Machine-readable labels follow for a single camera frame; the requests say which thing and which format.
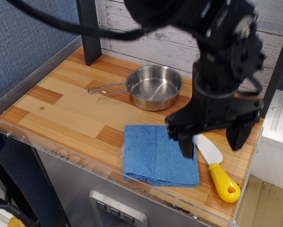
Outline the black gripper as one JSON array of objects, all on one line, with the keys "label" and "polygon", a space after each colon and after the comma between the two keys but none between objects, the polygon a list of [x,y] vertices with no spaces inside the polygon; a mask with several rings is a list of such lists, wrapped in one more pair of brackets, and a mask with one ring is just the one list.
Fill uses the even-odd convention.
[{"label": "black gripper", "polygon": [[191,100],[165,119],[168,136],[178,141],[184,157],[194,158],[194,135],[214,129],[226,130],[233,151],[244,146],[264,102],[253,92],[239,93],[238,87],[228,65],[207,60],[193,64]]}]

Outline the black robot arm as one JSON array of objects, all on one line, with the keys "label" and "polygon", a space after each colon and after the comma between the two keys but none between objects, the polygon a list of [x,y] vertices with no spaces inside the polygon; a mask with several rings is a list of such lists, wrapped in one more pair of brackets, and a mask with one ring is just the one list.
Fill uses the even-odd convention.
[{"label": "black robot arm", "polygon": [[254,6],[245,0],[127,0],[125,6],[146,31],[171,25],[197,40],[192,98],[165,119],[183,156],[193,157],[194,135],[222,128],[231,148],[241,149],[264,105],[255,100],[262,86],[253,76],[265,56]]}]

